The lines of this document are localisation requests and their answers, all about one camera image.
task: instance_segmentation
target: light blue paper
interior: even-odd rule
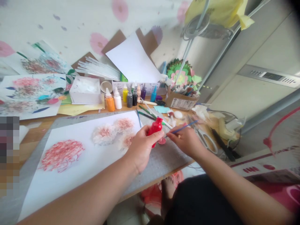
[[[170,110],[169,107],[164,107],[164,106],[154,106],[155,110],[158,111],[159,113],[167,113],[167,111]]]

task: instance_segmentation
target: gray cutting mat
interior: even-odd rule
[[[52,124],[51,128],[47,131],[45,136],[39,142],[37,148],[33,151],[30,158],[26,161],[26,163],[20,170],[20,182],[17,183],[18,181],[14,180],[15,183],[13,185],[13,189],[7,192],[7,195],[10,196],[5,196],[0,199],[1,224],[11,225],[17,223],[25,196],[29,189],[38,163],[42,157],[43,150],[45,148],[46,142],[52,129],[125,112],[127,111],[82,115],[75,117],[61,117],[56,119]],[[156,114],[165,120],[162,114],[158,112],[156,112]],[[152,124],[154,122],[153,120],[143,115],[140,115],[140,119],[143,125]],[[170,129],[167,126],[163,126],[163,130],[166,133]],[[185,155],[183,152],[181,152],[181,150],[169,139],[167,139],[167,142],[164,145],[156,144],[155,148],[153,148],[151,151],[150,159],[146,169],[143,171],[142,174],[138,175],[135,178],[135,180],[125,191],[123,196],[136,191],[137,189],[147,185],[148,183],[166,175],[167,173],[170,173],[176,168],[181,167],[191,161],[192,159]]]

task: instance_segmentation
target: white box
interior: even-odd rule
[[[99,93],[82,93],[77,92],[76,87],[80,80],[90,80],[92,82],[96,82],[99,87]],[[100,90],[100,80],[90,77],[76,76],[74,83],[70,89],[70,96],[72,100],[72,104],[101,104],[101,90]]]

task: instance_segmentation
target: orange paint bottle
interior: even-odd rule
[[[115,111],[115,104],[113,102],[112,94],[109,93],[108,88],[106,88],[106,104],[108,111],[113,112]]]

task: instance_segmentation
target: yellow paint bottle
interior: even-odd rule
[[[126,84],[124,84],[124,87],[123,87],[123,101],[125,103],[127,102],[127,94],[128,94],[128,88],[127,88]]]

